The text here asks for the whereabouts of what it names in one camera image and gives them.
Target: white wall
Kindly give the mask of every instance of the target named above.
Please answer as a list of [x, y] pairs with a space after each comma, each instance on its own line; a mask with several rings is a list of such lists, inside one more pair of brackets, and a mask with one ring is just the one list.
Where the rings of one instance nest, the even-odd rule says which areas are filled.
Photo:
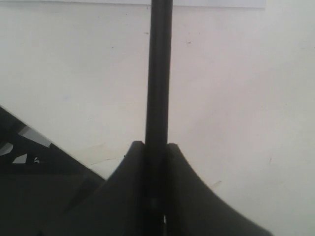
[[[174, 9], [169, 140], [277, 236], [315, 234], [314, 12]], [[145, 6], [1, 2], [0, 104], [87, 165], [121, 157], [144, 139], [149, 19]]]

